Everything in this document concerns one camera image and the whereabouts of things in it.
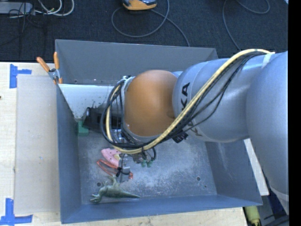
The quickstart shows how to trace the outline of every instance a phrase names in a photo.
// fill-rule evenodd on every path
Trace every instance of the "toy dinosaur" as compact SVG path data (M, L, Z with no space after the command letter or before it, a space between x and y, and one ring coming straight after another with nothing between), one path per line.
M120 188L120 183L116 181L115 177L109 176L113 181L113 185L107 185L107 182L98 191L98 194L93 194L93 199L90 199L93 203L99 203L103 196L110 198L140 198L140 196L131 194Z

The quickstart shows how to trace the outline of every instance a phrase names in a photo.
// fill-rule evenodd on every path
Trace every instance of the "white cable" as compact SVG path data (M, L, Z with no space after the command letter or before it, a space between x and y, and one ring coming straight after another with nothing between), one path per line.
M70 11L67 12L67 13L63 13L63 14L59 14L59 13L58 13L58 12L62 9L62 4L63 4L63 3L62 3L62 0L59 0L59 1L60 1L60 7L59 7L58 10L56 10L56 11L54 11L54 12L52 12L51 10L48 10L40 0L38 0L38 1L39 1L39 3L41 4L41 6L47 11L46 15L67 16L67 15L69 15L70 13L72 13L73 10L74 10L74 0L71 0L72 7L71 7Z
M56 14L57 12L59 12L59 11L61 10L62 5L63 5L62 0L59 0L59 1L60 1L60 7L58 8L57 11L52 12L51 10L48 10L48 9L44 6L44 4L41 2L41 0L38 0L38 1L39 1L40 5L47 11L47 13L46 13L47 15L53 15L53 14Z

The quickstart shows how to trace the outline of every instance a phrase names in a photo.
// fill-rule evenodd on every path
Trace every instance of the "gray bin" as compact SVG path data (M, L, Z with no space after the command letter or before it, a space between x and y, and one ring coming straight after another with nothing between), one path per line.
M150 69L171 72L217 59L214 48L190 48L56 40L63 82L114 85L124 75ZM96 164L110 145L101 133L76 133L76 120L57 87L61 222L77 223L189 211L261 205L262 200L243 141L212 143L188 137L156 146L151 167L128 162L134 178L121 184L140 198L106 199L91 194L107 180Z

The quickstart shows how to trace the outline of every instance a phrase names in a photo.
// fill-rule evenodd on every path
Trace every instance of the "black cable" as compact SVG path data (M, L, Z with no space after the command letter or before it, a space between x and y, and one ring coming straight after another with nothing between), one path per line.
M228 33L228 35L230 36L232 42L235 44L236 48L237 48L239 51L241 51L241 48L240 48L240 47L237 45L237 43L234 41L234 39L233 39L233 37L232 37L232 35L231 35L231 33L230 33L228 27L227 27L227 24L226 24L226 19L225 19L225 13L224 13L224 10L225 10L225 6L226 6L226 2L227 2L227 1L228 1L228 0L225 0L225 1L224 1L224 5L223 5L223 7L222 7L222 19L223 19L225 28L226 28L226 30L227 30L227 33ZM248 11L253 12L253 13L256 13L256 14L266 14L266 13L268 13L269 10L270 10L270 5L269 5L269 1L268 1L268 0L265 0L266 3L267 3L267 5L268 5L268 8L267 8L267 10L264 11L264 12L254 11L254 10L252 10L252 9L247 8L247 7L246 7L244 4L242 4L239 0L235 0L235 1L236 1L239 5L241 5L241 6L244 7L245 9L247 9Z
M180 31L180 33L181 33L181 34L183 35L183 37L185 38L185 40L186 40L186 42L187 42L187 44L188 44L188 47L190 47L190 44L189 44L189 42L188 42L188 40L187 40L185 34L183 33L183 31L182 31L182 30L179 28L179 26L177 26L172 20L170 20L169 18L167 18L168 13L169 13L169 0L167 0L167 12L166 12L165 15L163 15L163 14L157 12L157 11L151 10L151 11L154 12L155 14L158 14L158 15L162 16L164 19L163 19L162 23L161 23L155 30L153 30L152 32L149 32L149 33L147 33L147 34L144 34L144 35L130 35L130 34L126 34L126 33L122 32L122 31L120 31L120 30L116 27L116 25L114 24L114 19L113 19L113 18L114 18L115 13L116 13L117 11L119 11L120 9L122 9L122 8L123 8L123 7L120 7L120 8L118 8L118 9L116 9L116 10L113 12L112 16L111 16L111 22L112 22L112 25L113 25L113 27L114 27L119 33L121 33L121 34L123 34L123 35L125 35L125 36L127 36L127 37L130 37L130 38L142 38L142 37L146 37L146 36L149 36L149 35L155 33L156 31L158 31L158 30L162 27L162 25L165 23L165 21L168 20L169 22L171 22L171 23L172 23L172 24Z

